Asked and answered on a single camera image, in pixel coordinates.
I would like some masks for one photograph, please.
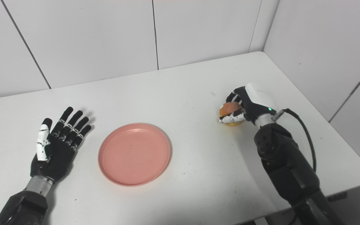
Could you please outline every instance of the metal wrist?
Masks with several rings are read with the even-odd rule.
[[[53,185],[53,181],[50,178],[46,178],[40,175],[34,175],[30,179],[25,190],[33,191],[46,197],[52,185]]]

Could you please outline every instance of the robotic hand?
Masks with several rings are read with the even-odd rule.
[[[254,137],[263,168],[279,195],[287,200],[303,225],[344,225],[329,206],[320,189],[316,171],[316,157],[309,133],[299,118],[290,109],[278,113],[268,91],[250,83],[236,88],[226,102],[238,102],[242,109],[220,117],[222,123],[232,123],[246,119],[258,129]],[[303,126],[310,142],[313,168],[298,148],[290,132],[276,123],[289,113]]]
[[[72,111],[72,107],[65,110],[51,133],[50,118],[41,124],[37,152],[31,163],[31,179],[23,191],[9,198],[0,213],[0,225],[40,225],[43,221],[50,188],[67,174],[76,149],[91,130],[90,125],[84,127],[89,120],[87,117],[73,128],[83,115],[82,111],[77,111],[66,124]]]

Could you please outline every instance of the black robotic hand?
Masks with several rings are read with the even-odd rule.
[[[80,110],[66,124],[72,111],[72,107],[65,110],[51,133],[49,130],[52,120],[46,118],[43,121],[38,133],[37,153],[31,163],[31,177],[40,175],[57,183],[66,175],[76,149],[83,141],[84,136],[91,130],[90,125],[83,128],[89,120],[88,117],[81,119],[73,128],[76,121],[83,115]]]
[[[37,153],[31,163],[31,179],[26,188],[12,195],[0,213],[0,225],[39,225],[48,209],[46,195],[53,184],[68,172],[76,149],[91,130],[84,125],[88,118],[76,121],[83,115],[77,111],[66,121],[73,108],[68,107],[50,134],[52,120],[46,118],[38,132]]]
[[[233,123],[238,121],[251,121],[255,124],[256,119],[263,114],[275,115],[276,111],[271,108],[273,101],[268,98],[269,94],[257,84],[250,83],[234,89],[226,98],[226,103],[237,102],[242,109],[219,117],[221,123]]]

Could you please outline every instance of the wall seam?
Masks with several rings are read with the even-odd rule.
[[[33,61],[34,61],[34,63],[36,64],[38,70],[40,71],[42,77],[44,78],[44,81],[46,82],[48,88],[51,89],[50,83],[47,81],[47,78],[45,77],[45,75],[44,75],[43,71],[41,70],[41,68],[40,68],[40,66],[39,66],[36,58],[34,57],[33,53],[31,52],[29,45],[27,44],[26,40],[24,39],[22,33],[21,33],[20,30],[19,30],[19,27],[17,26],[15,20],[13,19],[12,14],[10,14],[8,8],[6,7],[6,4],[5,4],[4,0],[1,0],[1,3],[3,4],[3,6],[4,6],[4,8],[5,8],[8,16],[9,16],[9,18],[10,18],[10,20],[12,21],[12,23],[13,23],[13,25],[15,26],[17,32],[19,33],[19,36],[20,36],[20,38],[22,39],[24,45],[26,46],[26,48],[27,48],[27,50],[29,51],[31,57],[33,58]]]

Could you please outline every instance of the silver wrist cylinder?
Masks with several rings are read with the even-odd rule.
[[[30,179],[24,190],[33,191],[46,197],[52,185],[53,181],[51,179],[40,175],[35,175]]]
[[[268,113],[260,115],[255,121],[255,126],[259,130],[261,127],[263,127],[266,124],[274,123],[274,121],[272,120],[272,117],[273,116]]]

